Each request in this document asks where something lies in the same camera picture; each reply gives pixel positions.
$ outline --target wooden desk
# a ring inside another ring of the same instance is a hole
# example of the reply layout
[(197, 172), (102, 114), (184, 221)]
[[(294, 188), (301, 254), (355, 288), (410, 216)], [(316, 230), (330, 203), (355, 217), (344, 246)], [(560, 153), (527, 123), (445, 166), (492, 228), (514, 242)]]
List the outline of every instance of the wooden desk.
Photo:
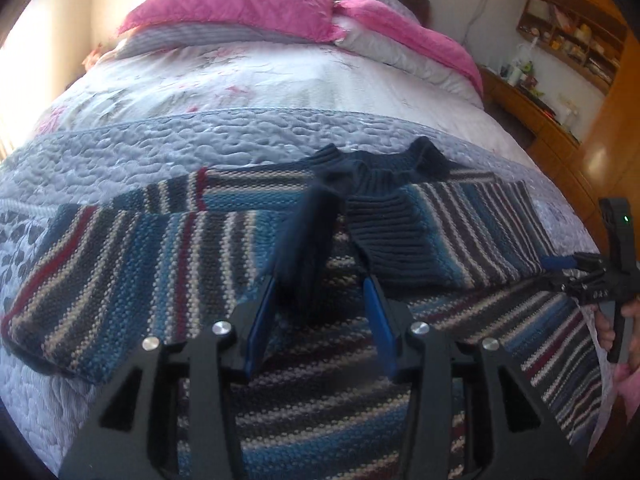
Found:
[(514, 115), (536, 137), (527, 149), (536, 165), (564, 194), (578, 217), (585, 221), (596, 205), (570, 169), (580, 143), (518, 89), (485, 68), (480, 69), (484, 102), (495, 102)]

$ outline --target wooden shelf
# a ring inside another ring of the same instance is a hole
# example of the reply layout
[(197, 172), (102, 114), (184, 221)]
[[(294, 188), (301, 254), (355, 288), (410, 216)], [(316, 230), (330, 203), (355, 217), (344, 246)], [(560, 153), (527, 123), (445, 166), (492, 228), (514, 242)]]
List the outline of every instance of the wooden shelf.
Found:
[[(529, 34), (528, 32), (524, 32), (524, 30), (518, 30), (518, 33), (525, 40), (529, 41), (529, 43), (531, 41), (533, 41), (534, 36), (532, 34)], [(554, 49), (551, 48), (551, 46), (549, 44), (545, 43), (542, 40), (538, 40), (538, 45), (537, 46), (539, 48), (541, 48), (542, 50), (544, 50), (546, 53), (551, 54), (556, 59), (559, 59), (564, 64), (566, 64), (569, 67), (571, 67), (571, 69), (575, 70), (578, 74), (580, 74), (583, 78), (585, 78), (589, 83), (591, 83), (598, 90), (603, 92), (603, 94), (606, 95), (606, 94), (609, 93), (609, 89), (611, 88), (609, 83), (604, 81), (604, 79), (601, 79), (598, 76), (596, 76), (594, 73), (591, 72), (591, 70), (589, 70), (588, 68), (582, 66), (576, 60), (572, 59), (567, 54), (565, 54), (562, 50), (554, 50)]]

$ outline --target striped sweater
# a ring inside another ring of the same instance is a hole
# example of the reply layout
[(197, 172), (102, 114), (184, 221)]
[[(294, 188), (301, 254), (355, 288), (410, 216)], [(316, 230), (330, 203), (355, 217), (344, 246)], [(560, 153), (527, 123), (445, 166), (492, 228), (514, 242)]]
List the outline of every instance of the striped sweater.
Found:
[[(293, 164), (201, 170), (104, 206), (62, 206), (2, 335), (38, 369), (107, 381), (145, 336), (194, 337), (252, 294), (317, 183), (341, 203), (320, 286), (304, 323), (281, 317), (260, 374), (234, 388), (250, 477), (394, 477), (408, 389), (376, 361), (365, 267), (417, 319), (467, 342), (499, 338), (586, 453), (597, 357), (574, 302), (535, 280), (553, 249), (524, 184), (457, 167), (426, 139), (398, 155), (329, 146)], [(187, 421), (178, 426), (186, 436)], [(187, 471), (186, 441), (179, 451)]]

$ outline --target bed sheet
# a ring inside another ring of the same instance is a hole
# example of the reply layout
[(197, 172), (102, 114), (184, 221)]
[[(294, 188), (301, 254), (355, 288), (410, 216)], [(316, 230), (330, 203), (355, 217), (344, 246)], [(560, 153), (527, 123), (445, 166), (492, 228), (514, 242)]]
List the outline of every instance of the bed sheet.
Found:
[(318, 108), (414, 121), (535, 168), (468, 88), (463, 98), (331, 45), (257, 41), (127, 59), (107, 54), (52, 104), (35, 131), (82, 130), (230, 107)]

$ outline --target bed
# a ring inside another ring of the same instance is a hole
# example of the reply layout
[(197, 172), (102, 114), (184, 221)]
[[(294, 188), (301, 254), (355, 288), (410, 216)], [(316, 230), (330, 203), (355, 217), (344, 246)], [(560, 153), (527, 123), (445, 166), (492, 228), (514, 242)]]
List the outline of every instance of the bed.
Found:
[[(426, 0), (399, 1), (428, 23)], [(234, 41), (203, 44), (208, 30), (181, 27), (144, 41), (133, 34), (103, 56), (44, 113), (31, 142), (0, 167), (5, 312), (56, 205), (104, 202), (203, 166), (294, 161), (329, 142), (395, 153), (428, 136), (451, 160), (527, 182), (559, 253), (596, 251), (560, 192), (484, 113), (481, 91), (455, 70), (434, 60), (418, 69), (409, 54), (385, 57), (377, 43), (363, 50), (339, 41), (268, 35), (238, 41), (232, 35)], [(171, 41), (186, 44), (176, 48)], [(594, 360), (577, 386), (585, 389), (578, 402), (584, 417), (567, 433), (574, 442), (580, 434), (586, 455), (608, 419), (612, 386), (606, 356), (593, 343), (591, 312), (575, 319), (586, 335), (578, 348), (588, 348)], [(555, 351), (558, 374), (576, 365), (575, 356)], [(97, 392), (78, 378), (38, 373), (0, 348), (0, 398), (54, 473)], [(567, 401), (566, 409), (574, 408)]]

